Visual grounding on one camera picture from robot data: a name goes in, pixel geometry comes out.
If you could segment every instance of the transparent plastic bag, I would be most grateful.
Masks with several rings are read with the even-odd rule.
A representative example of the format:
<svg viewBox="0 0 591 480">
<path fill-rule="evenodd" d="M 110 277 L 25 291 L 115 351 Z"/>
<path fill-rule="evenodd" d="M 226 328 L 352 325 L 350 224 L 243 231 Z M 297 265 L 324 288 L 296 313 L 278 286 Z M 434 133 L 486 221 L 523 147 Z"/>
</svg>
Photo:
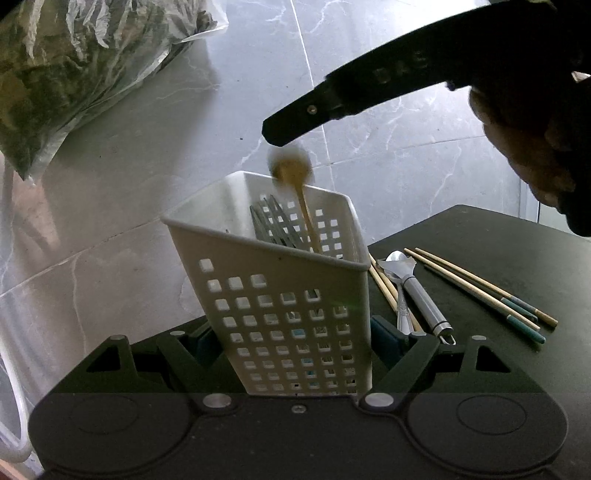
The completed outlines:
<svg viewBox="0 0 591 480">
<path fill-rule="evenodd" d="M 227 26 L 219 0 L 25 0 L 0 21 L 0 151 L 39 178 L 69 132 Z"/>
</svg>

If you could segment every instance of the white cable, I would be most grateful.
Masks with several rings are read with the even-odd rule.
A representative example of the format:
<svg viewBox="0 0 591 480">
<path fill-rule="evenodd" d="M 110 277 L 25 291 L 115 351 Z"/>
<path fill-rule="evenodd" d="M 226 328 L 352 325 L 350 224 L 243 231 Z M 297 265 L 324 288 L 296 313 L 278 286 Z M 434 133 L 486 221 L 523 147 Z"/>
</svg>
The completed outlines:
<svg viewBox="0 0 591 480">
<path fill-rule="evenodd" d="M 2 441 L 0 442 L 0 459 L 10 463 L 21 463 L 29 458 L 29 455 L 33 451 L 31 441 L 29 440 L 28 434 L 28 420 L 29 412 L 27 409 L 27 401 L 22 391 L 21 381 L 18 379 L 17 369 L 12 363 L 12 357 L 8 349 L 8 345 L 4 341 L 4 337 L 0 334 L 0 357 L 4 361 L 8 379 L 12 387 L 12 393 L 14 399 L 17 402 L 18 419 L 21 424 L 21 438 L 16 442 L 12 442 L 10 436 L 6 433 L 9 432 L 6 425 L 0 422 L 0 433 L 2 435 Z"/>
</svg>

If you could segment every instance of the white plastic basket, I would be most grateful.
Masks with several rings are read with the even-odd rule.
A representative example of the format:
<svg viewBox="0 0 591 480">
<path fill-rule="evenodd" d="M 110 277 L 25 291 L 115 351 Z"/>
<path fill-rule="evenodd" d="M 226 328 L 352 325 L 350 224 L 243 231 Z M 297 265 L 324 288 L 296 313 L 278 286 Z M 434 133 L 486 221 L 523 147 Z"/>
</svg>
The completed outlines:
<svg viewBox="0 0 591 480">
<path fill-rule="evenodd" d="M 163 218 L 246 391 L 259 395 L 363 394 L 371 388 L 369 254 L 350 199 L 304 195 L 323 254 L 256 240 L 249 207 L 276 195 L 308 242 L 294 198 L 272 178 L 238 171 Z"/>
</svg>

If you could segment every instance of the screw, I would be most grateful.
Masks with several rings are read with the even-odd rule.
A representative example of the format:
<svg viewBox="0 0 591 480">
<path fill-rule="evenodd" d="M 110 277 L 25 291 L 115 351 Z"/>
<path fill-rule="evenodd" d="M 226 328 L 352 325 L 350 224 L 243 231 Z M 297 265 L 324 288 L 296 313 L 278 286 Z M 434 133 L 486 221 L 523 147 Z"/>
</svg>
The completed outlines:
<svg viewBox="0 0 591 480">
<path fill-rule="evenodd" d="M 225 393 L 210 393 L 203 397 L 203 405 L 209 408 L 226 408 L 232 404 L 232 398 Z"/>
<path fill-rule="evenodd" d="M 386 408 L 394 403 L 392 395 L 382 392 L 373 392 L 366 395 L 365 403 L 372 408 Z"/>
<path fill-rule="evenodd" d="M 302 405 L 300 403 L 298 403 L 297 405 L 294 405 L 291 408 L 291 411 L 293 413 L 306 413 L 306 410 L 308 410 L 308 408 L 305 405 Z"/>
</svg>

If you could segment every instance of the square hole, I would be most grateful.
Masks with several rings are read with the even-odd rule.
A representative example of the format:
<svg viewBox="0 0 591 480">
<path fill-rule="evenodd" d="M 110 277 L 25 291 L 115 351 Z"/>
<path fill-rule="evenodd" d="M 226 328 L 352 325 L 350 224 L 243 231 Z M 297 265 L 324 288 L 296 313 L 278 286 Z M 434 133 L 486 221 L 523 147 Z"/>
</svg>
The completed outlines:
<svg viewBox="0 0 591 480">
<path fill-rule="evenodd" d="M 263 319 L 267 325 L 279 325 L 279 319 L 275 313 L 266 313 L 263 315 Z"/>
<path fill-rule="evenodd" d="M 285 314 L 285 318 L 287 319 L 287 323 L 300 323 L 301 322 L 300 312 L 287 312 Z"/>
<path fill-rule="evenodd" d="M 347 312 L 347 307 L 345 307 L 345 305 L 339 305 L 333 308 L 333 314 L 336 319 L 343 319 L 347 318 L 349 312 Z"/>
<path fill-rule="evenodd" d="M 244 288 L 240 277 L 228 278 L 228 287 L 230 287 L 230 290 L 242 290 Z"/>
<path fill-rule="evenodd" d="M 222 286 L 220 285 L 219 280 L 208 280 L 207 281 L 207 289 L 211 293 L 217 293 L 217 292 L 222 291 Z"/>
<path fill-rule="evenodd" d="M 283 339 L 284 339 L 283 332 L 281 330 L 271 331 L 271 340 L 275 340 L 276 342 L 280 342 Z"/>
<path fill-rule="evenodd" d="M 265 288 L 267 286 L 267 279 L 264 275 L 251 275 L 251 284 L 255 288 Z"/>
<path fill-rule="evenodd" d="M 324 326 L 322 327 L 314 327 L 314 336 L 315 337 L 327 337 L 329 335 L 328 329 Z"/>
<path fill-rule="evenodd" d="M 248 310 L 251 307 L 251 303 L 248 301 L 247 297 L 238 297 L 236 299 L 236 307 L 241 310 Z"/>
<path fill-rule="evenodd" d="M 311 320 L 324 320 L 324 310 L 323 309 L 310 310 L 308 313 L 310 314 Z"/>
<path fill-rule="evenodd" d="M 226 299 L 217 299 L 216 308 L 220 312 L 225 312 L 227 310 L 230 310 L 230 305 L 228 305 L 228 301 Z"/>
<path fill-rule="evenodd" d="M 213 263 L 208 258 L 202 258 L 199 260 L 199 267 L 203 273 L 213 272 Z"/>
<path fill-rule="evenodd" d="M 224 326 L 228 328 L 234 328 L 236 326 L 236 320 L 234 320 L 234 317 L 224 317 L 222 322 Z"/>
<path fill-rule="evenodd" d="M 291 331 L 291 336 L 296 340 L 306 338 L 306 331 L 303 328 L 295 328 Z"/>
<path fill-rule="evenodd" d="M 351 340 L 341 340 L 339 347 L 341 350 L 351 350 L 353 348 L 353 342 Z"/>
<path fill-rule="evenodd" d="M 281 303 L 283 305 L 295 305 L 296 304 L 296 294 L 291 292 L 282 293 L 279 295 L 281 297 Z"/>
<path fill-rule="evenodd" d="M 351 327 L 348 323 L 339 323 L 336 326 L 336 333 L 338 335 L 348 335 L 351 333 Z"/>
<path fill-rule="evenodd" d="M 253 342 L 262 342 L 263 340 L 261 332 L 251 332 L 249 335 Z"/>
<path fill-rule="evenodd" d="M 315 288 L 314 290 L 306 290 L 304 296 L 306 297 L 306 301 L 311 303 L 320 301 L 320 290 L 318 290 L 318 288 Z"/>
<path fill-rule="evenodd" d="M 270 295 L 259 295 L 257 298 L 258 303 L 263 308 L 268 308 L 273 306 L 273 298 Z"/>
<path fill-rule="evenodd" d="M 242 317 L 242 321 L 247 327 L 256 327 L 256 318 L 254 315 L 245 315 Z"/>
</svg>

